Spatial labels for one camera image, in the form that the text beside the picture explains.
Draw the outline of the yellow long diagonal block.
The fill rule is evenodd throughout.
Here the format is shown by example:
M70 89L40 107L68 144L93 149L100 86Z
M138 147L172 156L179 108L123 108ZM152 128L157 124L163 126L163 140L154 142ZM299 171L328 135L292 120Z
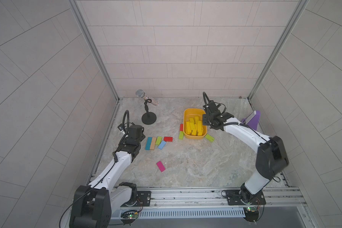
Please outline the yellow long diagonal block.
M203 135L203 125L202 125L202 121L200 120L197 122L197 135L198 136Z

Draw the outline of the yellow block of pair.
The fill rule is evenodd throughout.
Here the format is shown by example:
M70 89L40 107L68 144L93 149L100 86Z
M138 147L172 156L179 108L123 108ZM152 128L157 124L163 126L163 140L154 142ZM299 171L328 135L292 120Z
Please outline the yellow block of pair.
M190 127L192 130L192 135L195 136L197 134L197 125L194 122L190 122Z

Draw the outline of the yellow plastic bin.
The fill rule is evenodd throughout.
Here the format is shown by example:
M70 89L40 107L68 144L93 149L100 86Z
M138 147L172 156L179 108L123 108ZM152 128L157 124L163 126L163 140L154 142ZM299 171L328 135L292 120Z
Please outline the yellow plastic bin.
M203 135L202 136L198 136L197 134L195 136L191 135L187 135L185 133L185 125L186 122L194 122L195 124L197 124L197 122L200 120L202 121L202 115L205 114L205 111L202 109L197 109L197 108L188 108L184 111L184 115L183 115L183 132L184 132L184 136L187 139L194 139L194 140L201 140L205 137L205 135L207 134L207 127L204 126L203 124Z

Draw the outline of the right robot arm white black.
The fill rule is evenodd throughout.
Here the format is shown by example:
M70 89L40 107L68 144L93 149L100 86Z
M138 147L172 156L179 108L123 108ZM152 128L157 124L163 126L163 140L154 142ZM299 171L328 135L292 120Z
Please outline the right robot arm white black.
M289 165L283 140L278 136L270 137L259 133L239 121L226 109L220 111L219 107L222 103L210 100L206 92L203 92L203 100L205 111L202 115L203 125L237 137L256 153L256 170L241 185L239 194L233 195L234 198L249 205L254 202L264 187Z

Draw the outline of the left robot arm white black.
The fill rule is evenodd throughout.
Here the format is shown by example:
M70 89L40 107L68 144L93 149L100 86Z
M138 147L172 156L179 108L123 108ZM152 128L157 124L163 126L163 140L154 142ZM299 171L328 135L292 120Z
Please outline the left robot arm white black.
M71 228L107 228L114 211L125 203L137 201L137 186L117 181L128 166L135 160L145 139L144 128L130 122L130 113L125 111L122 120L125 133L117 149L113 152L112 161L88 185L81 185L74 194L69 227Z

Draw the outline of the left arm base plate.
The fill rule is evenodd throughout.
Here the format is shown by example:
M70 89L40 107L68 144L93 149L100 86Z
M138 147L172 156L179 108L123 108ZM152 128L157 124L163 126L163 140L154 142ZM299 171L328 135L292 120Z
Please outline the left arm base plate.
M121 207L149 207L151 201L151 191L139 191L135 201L126 202Z

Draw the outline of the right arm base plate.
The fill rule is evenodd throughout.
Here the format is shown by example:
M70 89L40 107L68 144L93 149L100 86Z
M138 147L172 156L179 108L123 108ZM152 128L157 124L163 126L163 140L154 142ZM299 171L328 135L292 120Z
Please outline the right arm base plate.
M262 206L266 205L265 196L262 191L256 194L251 194L248 190L223 190L222 197L228 202L228 205L242 206Z

